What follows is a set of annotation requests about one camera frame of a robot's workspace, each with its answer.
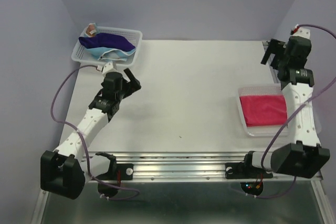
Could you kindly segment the pink towel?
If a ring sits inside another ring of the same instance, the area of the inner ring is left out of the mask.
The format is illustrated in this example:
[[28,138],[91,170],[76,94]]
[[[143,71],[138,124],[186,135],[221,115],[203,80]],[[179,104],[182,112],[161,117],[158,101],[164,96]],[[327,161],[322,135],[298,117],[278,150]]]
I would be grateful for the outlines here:
[[287,120],[283,95],[245,95],[239,99],[248,127],[282,125]]

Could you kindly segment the light blue towel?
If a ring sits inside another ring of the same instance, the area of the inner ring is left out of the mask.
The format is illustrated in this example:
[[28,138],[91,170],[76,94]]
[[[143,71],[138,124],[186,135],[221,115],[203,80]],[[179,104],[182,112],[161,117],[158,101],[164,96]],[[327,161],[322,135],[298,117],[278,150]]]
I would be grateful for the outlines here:
[[136,49],[123,51],[115,48],[98,47],[86,49],[86,51],[100,61],[127,61],[127,59],[136,52]]

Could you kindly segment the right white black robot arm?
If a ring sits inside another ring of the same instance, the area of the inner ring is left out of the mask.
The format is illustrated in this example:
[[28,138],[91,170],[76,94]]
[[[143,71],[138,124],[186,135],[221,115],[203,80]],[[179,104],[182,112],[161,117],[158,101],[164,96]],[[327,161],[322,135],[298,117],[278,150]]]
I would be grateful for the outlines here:
[[309,32],[292,35],[288,42],[272,39],[261,61],[271,54],[271,67],[278,71],[281,91],[285,98],[288,119],[288,143],[264,152],[250,151],[245,155],[241,170],[253,177],[265,170],[278,174],[312,178],[330,159],[330,151],[321,146],[314,124],[312,99],[314,76],[305,68],[312,44]]

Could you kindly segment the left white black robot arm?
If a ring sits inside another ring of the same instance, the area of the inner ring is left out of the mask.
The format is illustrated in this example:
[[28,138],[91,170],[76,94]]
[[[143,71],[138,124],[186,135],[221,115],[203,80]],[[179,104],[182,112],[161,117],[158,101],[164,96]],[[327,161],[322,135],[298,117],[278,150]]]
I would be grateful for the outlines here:
[[108,201],[118,200],[121,190],[131,191],[137,197],[140,192],[134,188],[121,186],[123,178],[132,179],[133,166],[118,165],[114,155],[97,152],[90,156],[88,147],[98,133],[110,123],[118,112],[123,99],[141,89],[139,80],[129,68],[123,73],[113,66],[102,68],[104,76],[102,88],[89,104],[83,119],[78,125],[64,121],[72,128],[72,133],[53,151],[45,151],[40,158],[40,187],[42,190],[76,199],[82,193],[86,183],[96,181],[99,196]]

